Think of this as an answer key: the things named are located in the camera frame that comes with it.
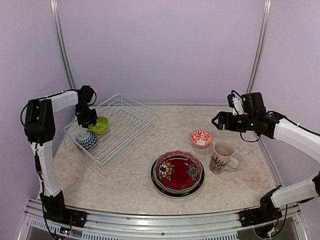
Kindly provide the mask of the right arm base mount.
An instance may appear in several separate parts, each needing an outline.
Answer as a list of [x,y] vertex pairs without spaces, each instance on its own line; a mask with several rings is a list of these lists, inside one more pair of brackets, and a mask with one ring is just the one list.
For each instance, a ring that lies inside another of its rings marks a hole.
[[279,187],[267,192],[260,199],[260,206],[256,208],[245,208],[239,212],[240,222],[242,227],[258,225],[280,219],[283,215],[279,207],[275,207],[271,196],[278,190]]

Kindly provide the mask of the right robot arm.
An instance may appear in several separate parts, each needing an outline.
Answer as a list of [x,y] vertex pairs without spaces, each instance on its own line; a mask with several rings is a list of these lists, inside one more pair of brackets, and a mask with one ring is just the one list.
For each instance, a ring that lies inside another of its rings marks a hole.
[[[254,132],[257,137],[265,136],[286,143],[320,161],[320,135],[293,122],[276,111],[267,111],[260,92],[239,95],[234,90],[227,96],[232,112],[220,111],[211,123],[218,130]],[[261,198],[261,207],[256,210],[256,218],[266,222],[276,209],[292,203],[307,202],[320,196],[320,176],[317,174],[304,181],[280,187]]]

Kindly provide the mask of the seashell print mug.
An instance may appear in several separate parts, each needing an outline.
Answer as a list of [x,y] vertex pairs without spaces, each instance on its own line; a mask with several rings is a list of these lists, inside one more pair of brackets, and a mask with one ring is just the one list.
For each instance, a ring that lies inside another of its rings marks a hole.
[[220,140],[213,144],[209,169],[214,174],[224,171],[237,171],[240,163],[234,157],[235,149],[227,140]]

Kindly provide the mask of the blue white patterned cup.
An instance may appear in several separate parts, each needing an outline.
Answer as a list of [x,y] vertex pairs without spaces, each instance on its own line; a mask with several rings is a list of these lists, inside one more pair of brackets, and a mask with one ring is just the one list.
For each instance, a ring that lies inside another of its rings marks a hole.
[[85,150],[90,150],[97,143],[96,135],[89,130],[82,130],[76,136],[76,142]]

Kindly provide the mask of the black wavy line bowl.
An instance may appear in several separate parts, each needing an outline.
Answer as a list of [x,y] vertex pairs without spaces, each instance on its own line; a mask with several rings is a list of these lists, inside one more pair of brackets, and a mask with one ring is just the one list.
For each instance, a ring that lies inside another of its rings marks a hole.
[[183,156],[163,157],[154,167],[156,180],[165,188],[182,191],[199,179],[199,165]]

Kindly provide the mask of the red white patterned bowl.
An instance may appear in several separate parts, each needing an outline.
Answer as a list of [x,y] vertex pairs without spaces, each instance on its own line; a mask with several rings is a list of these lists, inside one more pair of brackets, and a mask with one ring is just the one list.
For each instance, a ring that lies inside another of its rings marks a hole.
[[191,144],[198,149],[208,148],[213,142],[213,135],[204,129],[195,129],[190,133]]

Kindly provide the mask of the lime green bowl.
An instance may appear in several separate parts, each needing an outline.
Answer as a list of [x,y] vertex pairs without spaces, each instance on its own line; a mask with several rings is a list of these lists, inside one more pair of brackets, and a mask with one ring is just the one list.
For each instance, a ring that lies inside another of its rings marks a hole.
[[88,129],[92,131],[95,135],[102,135],[108,130],[109,120],[104,116],[99,116],[97,118],[96,124],[90,124]]

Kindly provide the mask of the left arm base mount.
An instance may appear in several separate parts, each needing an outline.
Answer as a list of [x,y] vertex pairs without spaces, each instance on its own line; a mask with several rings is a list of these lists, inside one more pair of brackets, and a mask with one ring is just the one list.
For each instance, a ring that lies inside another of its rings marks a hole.
[[71,227],[84,228],[88,213],[82,210],[67,208],[62,191],[56,196],[46,196],[41,193],[40,199],[43,206],[43,216],[46,220]]

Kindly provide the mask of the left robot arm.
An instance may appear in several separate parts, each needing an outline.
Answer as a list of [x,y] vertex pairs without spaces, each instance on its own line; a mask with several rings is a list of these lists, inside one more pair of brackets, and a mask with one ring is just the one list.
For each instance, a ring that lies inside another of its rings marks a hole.
[[55,114],[75,107],[78,125],[88,129],[89,125],[97,124],[97,112],[91,108],[91,101],[96,98],[95,90],[89,85],[83,85],[80,89],[63,90],[53,95],[31,99],[21,110],[22,114],[25,113],[25,119],[20,119],[20,122],[33,152],[35,170],[41,187],[41,202],[61,223],[70,218],[70,211],[65,207],[64,195],[53,163]]

